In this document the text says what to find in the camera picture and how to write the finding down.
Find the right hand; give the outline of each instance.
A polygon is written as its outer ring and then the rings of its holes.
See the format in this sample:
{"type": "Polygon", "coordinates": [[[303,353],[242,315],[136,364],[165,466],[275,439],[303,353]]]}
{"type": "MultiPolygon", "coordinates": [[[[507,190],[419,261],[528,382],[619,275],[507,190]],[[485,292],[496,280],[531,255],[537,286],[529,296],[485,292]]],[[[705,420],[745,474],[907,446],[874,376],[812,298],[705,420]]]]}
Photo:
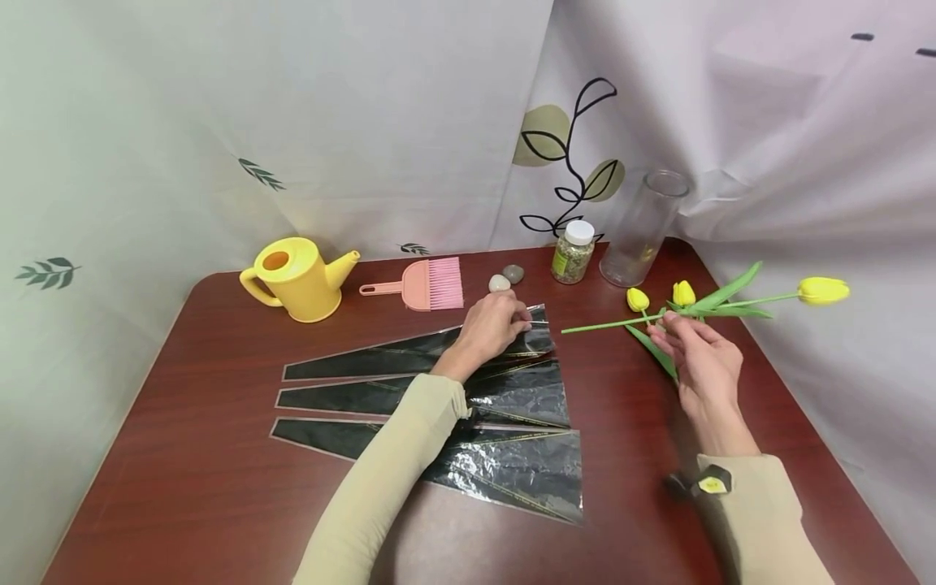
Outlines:
{"type": "Polygon", "coordinates": [[[666,330],[650,326],[651,340],[673,359],[680,375],[680,403],[707,455],[757,455],[738,407],[743,356],[704,323],[667,312],[666,330]]]}

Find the white backdrop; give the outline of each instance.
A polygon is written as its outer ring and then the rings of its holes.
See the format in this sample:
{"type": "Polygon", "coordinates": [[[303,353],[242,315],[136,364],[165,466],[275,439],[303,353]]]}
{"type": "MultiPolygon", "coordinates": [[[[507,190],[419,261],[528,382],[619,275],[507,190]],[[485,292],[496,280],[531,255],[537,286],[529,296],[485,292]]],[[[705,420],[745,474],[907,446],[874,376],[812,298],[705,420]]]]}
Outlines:
{"type": "Polygon", "coordinates": [[[387,4],[0,6],[0,581],[38,582],[202,276],[296,231],[366,259],[600,232],[659,165],[718,279],[852,282],[749,326],[936,583],[936,7],[387,4]]]}
{"type": "Polygon", "coordinates": [[[39,582],[200,278],[296,231],[487,247],[549,9],[0,3],[0,582],[39,582]]]}
{"type": "MultiPolygon", "coordinates": [[[[609,213],[580,206],[600,227],[638,169],[661,165],[694,177],[677,228],[721,282],[758,259],[749,298],[810,274],[851,282],[844,304],[781,304],[748,326],[925,583],[936,583],[935,50],[924,0],[557,0],[528,106],[569,104],[593,76],[618,87],[570,149],[585,168],[610,157],[628,168],[620,193],[594,204],[609,213]]],[[[556,163],[514,167],[495,243],[545,242],[507,227],[530,191],[559,217],[551,186],[563,177],[556,163]]]]}

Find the clear glass cylinder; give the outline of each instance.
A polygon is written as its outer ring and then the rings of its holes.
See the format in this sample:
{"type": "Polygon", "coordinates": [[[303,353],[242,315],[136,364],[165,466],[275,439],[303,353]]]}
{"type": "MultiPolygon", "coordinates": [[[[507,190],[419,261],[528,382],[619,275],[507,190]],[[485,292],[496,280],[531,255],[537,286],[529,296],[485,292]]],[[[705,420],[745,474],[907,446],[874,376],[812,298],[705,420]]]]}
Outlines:
{"type": "Polygon", "coordinates": [[[678,172],[656,169],[644,175],[598,264],[608,282],[637,286],[644,281],[689,190],[678,172]]]}

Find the glass jar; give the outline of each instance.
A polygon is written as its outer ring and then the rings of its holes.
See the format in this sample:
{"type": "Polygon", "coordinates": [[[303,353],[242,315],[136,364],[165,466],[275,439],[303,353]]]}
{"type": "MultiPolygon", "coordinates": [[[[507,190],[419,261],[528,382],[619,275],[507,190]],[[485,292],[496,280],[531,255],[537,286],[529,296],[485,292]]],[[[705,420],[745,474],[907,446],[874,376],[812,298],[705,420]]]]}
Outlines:
{"type": "Polygon", "coordinates": [[[678,172],[657,169],[644,175],[598,264],[608,282],[628,287],[644,281],[689,191],[689,182],[678,172]]]}
{"type": "Polygon", "coordinates": [[[569,222],[556,242],[552,257],[552,277],[564,285],[574,285],[585,277],[594,252],[594,227],[588,222],[569,222]]]}

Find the stone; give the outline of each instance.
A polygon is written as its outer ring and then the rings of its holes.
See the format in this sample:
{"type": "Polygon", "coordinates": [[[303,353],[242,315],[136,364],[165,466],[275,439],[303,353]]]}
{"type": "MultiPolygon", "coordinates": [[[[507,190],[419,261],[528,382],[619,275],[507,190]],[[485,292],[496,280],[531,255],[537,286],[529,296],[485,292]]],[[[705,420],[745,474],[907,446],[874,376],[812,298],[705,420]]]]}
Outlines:
{"type": "Polygon", "coordinates": [[[504,277],[508,281],[510,281],[511,285],[515,285],[516,283],[523,280],[523,269],[517,266],[516,264],[510,264],[508,266],[504,266],[504,269],[501,271],[501,274],[503,274],[504,277]]]}
{"type": "Polygon", "coordinates": [[[490,292],[510,290],[510,281],[508,281],[502,274],[494,274],[488,281],[488,290],[490,292]]]}

